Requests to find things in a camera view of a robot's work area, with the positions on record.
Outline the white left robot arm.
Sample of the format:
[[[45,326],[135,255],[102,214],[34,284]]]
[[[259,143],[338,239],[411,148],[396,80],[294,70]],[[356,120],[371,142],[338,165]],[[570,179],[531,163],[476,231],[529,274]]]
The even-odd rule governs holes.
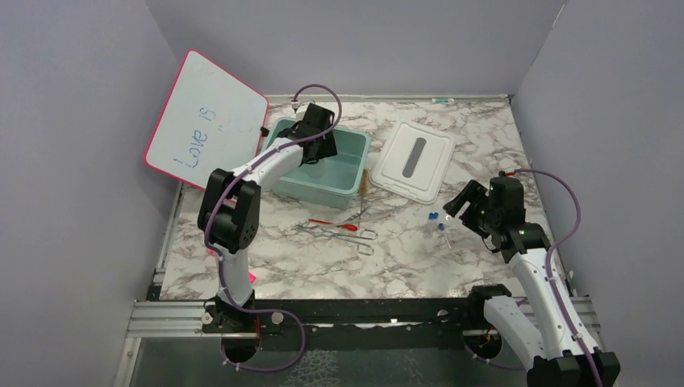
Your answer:
[[[337,153],[333,128],[340,116],[310,104],[301,119],[277,133],[273,142],[245,165],[216,169],[206,184],[198,228],[215,255],[219,287],[213,322],[245,331],[256,319],[249,280],[248,247],[260,224],[261,195],[284,175]]]

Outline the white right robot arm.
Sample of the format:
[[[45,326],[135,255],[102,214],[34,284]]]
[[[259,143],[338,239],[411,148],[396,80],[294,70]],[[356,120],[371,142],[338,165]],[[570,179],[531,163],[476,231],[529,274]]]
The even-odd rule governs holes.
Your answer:
[[[469,181],[443,209],[491,240],[523,287],[533,320],[503,285],[473,287],[465,317],[474,327],[497,329],[523,365],[527,385],[613,386],[619,360],[600,348],[581,320],[544,229],[526,220],[522,182],[505,172],[489,185]]]

